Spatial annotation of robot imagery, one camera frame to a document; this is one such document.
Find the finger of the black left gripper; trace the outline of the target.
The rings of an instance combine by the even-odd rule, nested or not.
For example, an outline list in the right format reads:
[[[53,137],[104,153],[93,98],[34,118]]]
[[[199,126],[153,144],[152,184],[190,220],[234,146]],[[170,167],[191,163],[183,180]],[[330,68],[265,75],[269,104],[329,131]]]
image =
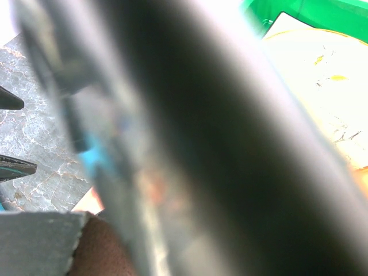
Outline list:
[[[33,175],[37,164],[25,160],[1,155],[1,182]]]
[[[24,101],[18,96],[0,86],[0,109],[1,110],[21,110],[24,108]]]

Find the decorated ceramic plate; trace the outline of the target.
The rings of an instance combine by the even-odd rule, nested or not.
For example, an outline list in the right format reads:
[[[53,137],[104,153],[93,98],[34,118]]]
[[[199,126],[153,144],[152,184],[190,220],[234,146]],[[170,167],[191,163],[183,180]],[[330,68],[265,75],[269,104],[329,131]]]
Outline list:
[[[272,34],[263,43],[323,134],[350,165],[367,167],[367,43],[314,28]]]

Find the metal tongs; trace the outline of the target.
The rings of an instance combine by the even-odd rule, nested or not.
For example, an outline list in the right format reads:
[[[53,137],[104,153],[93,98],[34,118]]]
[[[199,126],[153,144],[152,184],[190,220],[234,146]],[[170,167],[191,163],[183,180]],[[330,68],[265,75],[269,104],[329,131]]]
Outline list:
[[[366,275],[367,200],[223,1],[14,1],[139,275]]]

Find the green plastic crate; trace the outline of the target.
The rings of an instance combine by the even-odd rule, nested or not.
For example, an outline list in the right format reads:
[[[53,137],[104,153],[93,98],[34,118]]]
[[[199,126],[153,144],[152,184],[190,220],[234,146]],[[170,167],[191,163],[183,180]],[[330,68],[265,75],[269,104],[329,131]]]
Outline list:
[[[285,13],[309,26],[329,29],[367,42],[367,1],[247,0],[240,10],[260,35]]]

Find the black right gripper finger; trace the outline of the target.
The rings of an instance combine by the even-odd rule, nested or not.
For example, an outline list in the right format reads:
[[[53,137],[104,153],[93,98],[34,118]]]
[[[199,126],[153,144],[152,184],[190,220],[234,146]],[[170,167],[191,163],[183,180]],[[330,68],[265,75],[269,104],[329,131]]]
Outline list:
[[[87,212],[1,212],[1,275],[67,275]]]

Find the pink chocolate tray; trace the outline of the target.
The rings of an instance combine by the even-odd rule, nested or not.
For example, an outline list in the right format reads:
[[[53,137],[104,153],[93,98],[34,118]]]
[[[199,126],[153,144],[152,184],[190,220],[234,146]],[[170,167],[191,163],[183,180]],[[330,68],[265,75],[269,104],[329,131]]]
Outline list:
[[[80,201],[72,208],[72,212],[89,212],[92,214],[98,214],[104,210],[103,203],[95,189],[92,187],[88,192],[80,199]]]

